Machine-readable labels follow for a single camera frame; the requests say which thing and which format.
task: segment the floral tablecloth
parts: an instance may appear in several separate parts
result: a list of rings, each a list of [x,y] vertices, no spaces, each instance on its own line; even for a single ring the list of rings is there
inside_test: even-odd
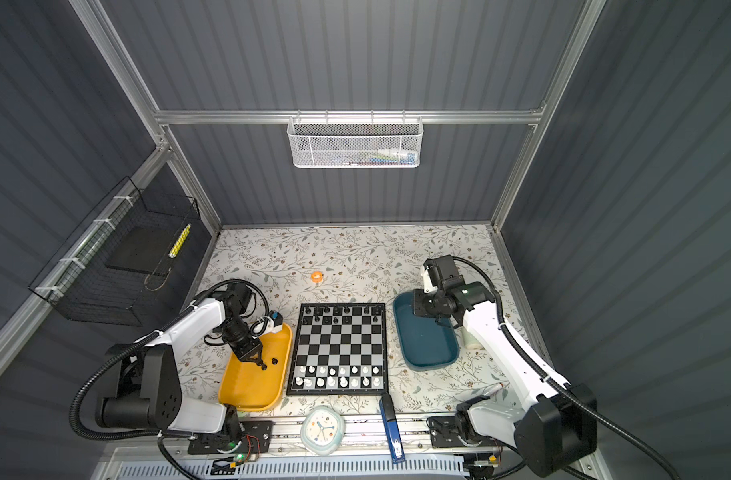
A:
[[[461,352],[439,370],[414,372],[403,360],[392,301],[421,286],[421,264],[441,255],[464,256],[487,271],[504,302],[505,316],[525,335],[485,225],[379,226],[341,228],[268,228],[224,230],[207,266],[201,290],[229,278],[255,283],[295,331],[302,302],[384,302],[387,304],[389,388],[397,412],[444,412],[456,404],[495,389],[495,397],[516,404],[501,369],[482,350]],[[467,281],[480,280],[460,265]],[[323,273],[321,283],[310,275]],[[178,363],[184,394],[217,400],[231,350],[199,343]],[[284,397],[255,416],[303,416],[328,404],[342,414],[377,413],[373,396]]]

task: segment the clock face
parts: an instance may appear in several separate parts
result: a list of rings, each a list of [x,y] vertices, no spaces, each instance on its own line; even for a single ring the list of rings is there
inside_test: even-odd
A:
[[[307,418],[304,433],[306,437],[319,446],[328,446],[339,432],[339,420],[331,412],[316,410]]]

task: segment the yellow tray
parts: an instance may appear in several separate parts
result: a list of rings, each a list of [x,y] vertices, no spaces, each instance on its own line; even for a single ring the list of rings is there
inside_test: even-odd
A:
[[[272,407],[280,399],[291,352],[291,329],[284,323],[281,331],[267,333],[261,340],[264,344],[262,359],[267,370],[230,355],[219,388],[220,403],[234,405],[244,412],[259,412]],[[272,364],[272,359],[277,359],[277,365]]]

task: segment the light blue slotted cable tray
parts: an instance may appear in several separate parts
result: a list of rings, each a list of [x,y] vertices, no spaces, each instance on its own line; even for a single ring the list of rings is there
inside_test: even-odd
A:
[[[461,456],[432,453],[409,454],[394,464],[389,455],[334,457],[264,457],[247,463],[231,475],[210,475],[213,459],[181,460],[179,464],[201,478],[347,478],[355,476],[431,475],[433,478],[464,478]],[[165,460],[123,462],[118,480],[174,480],[184,478]]]

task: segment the blue stapler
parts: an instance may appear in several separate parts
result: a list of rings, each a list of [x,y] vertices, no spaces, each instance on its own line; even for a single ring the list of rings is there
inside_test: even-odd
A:
[[[379,400],[381,409],[381,420],[384,422],[384,431],[387,434],[387,443],[389,444],[389,453],[392,455],[394,463],[405,462],[405,452],[403,452],[403,442],[400,440],[400,430],[398,429],[398,418],[395,416],[395,406],[392,405],[392,397],[389,393],[385,393]]]

